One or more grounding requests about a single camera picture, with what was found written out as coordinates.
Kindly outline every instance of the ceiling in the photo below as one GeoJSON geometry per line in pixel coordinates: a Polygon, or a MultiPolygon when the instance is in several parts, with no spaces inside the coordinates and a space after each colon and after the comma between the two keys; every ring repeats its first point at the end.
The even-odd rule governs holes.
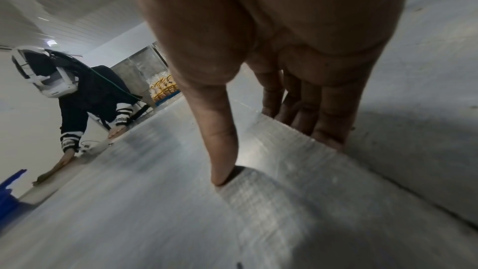
{"type": "Polygon", "coordinates": [[[134,0],[0,0],[0,22],[0,46],[50,44],[81,55],[143,18],[134,0]]]}

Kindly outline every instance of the wall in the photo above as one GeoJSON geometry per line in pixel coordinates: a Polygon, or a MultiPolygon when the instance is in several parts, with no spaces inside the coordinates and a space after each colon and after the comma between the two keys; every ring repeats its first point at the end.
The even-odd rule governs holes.
{"type": "Polygon", "coordinates": [[[80,58],[89,66],[114,66],[156,41],[146,22],[132,28],[80,58]]]}
{"type": "MultiPolygon", "coordinates": [[[[60,108],[57,99],[42,96],[20,76],[7,52],[0,52],[0,102],[12,107],[0,111],[0,182],[20,169],[28,169],[12,185],[13,194],[20,196],[63,154],[59,141],[60,108]]],[[[82,139],[100,141],[106,135],[105,130],[90,121],[82,139]]]]}

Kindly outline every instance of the black sweatshirt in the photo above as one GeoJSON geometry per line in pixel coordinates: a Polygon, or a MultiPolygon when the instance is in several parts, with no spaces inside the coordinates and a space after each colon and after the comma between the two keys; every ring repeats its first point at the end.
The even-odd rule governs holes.
{"type": "MultiPolygon", "coordinates": [[[[123,80],[106,66],[93,67],[123,91],[129,93],[123,80]]],[[[74,148],[78,151],[81,136],[88,124],[88,113],[108,123],[116,120],[116,125],[126,125],[137,99],[122,92],[118,87],[90,71],[83,75],[78,90],[59,98],[61,110],[61,147],[63,151],[74,148]]]]}

